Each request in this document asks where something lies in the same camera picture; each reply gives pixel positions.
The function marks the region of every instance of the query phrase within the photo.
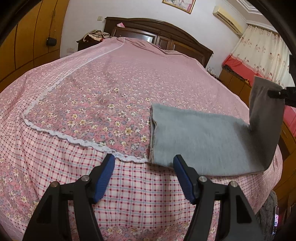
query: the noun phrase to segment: air conditioner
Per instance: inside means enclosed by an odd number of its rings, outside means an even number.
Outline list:
[[[214,16],[224,22],[237,36],[241,37],[243,28],[238,22],[222,7],[216,6],[213,11]]]

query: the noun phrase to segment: picture frame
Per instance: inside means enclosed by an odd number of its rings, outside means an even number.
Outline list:
[[[163,0],[162,3],[171,5],[184,12],[191,14],[196,0]]]

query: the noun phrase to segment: metal bolt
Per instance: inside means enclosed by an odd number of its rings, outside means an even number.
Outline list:
[[[84,176],[82,176],[81,180],[83,182],[87,182],[89,180],[89,176],[88,175],[84,175]]]
[[[203,183],[207,181],[207,178],[205,176],[200,176],[198,179]]]
[[[58,183],[57,181],[54,181],[54,182],[52,182],[52,183],[50,184],[50,186],[51,186],[52,188],[55,188],[55,187],[57,187],[58,184],[59,184],[59,183]]]
[[[233,186],[234,188],[236,188],[238,186],[237,182],[235,182],[235,181],[231,181],[230,185]]]

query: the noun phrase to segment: headboard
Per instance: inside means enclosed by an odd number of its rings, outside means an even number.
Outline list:
[[[204,67],[213,51],[200,44],[184,30],[167,22],[149,18],[107,17],[104,32],[115,37],[131,37],[146,40],[165,50],[176,50],[197,59]],[[123,23],[125,28],[117,27]]]

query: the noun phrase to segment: phone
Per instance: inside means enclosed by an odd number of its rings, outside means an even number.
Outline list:
[[[274,227],[272,229],[272,235],[276,234],[276,228],[279,224],[279,208],[276,206],[274,208]]]

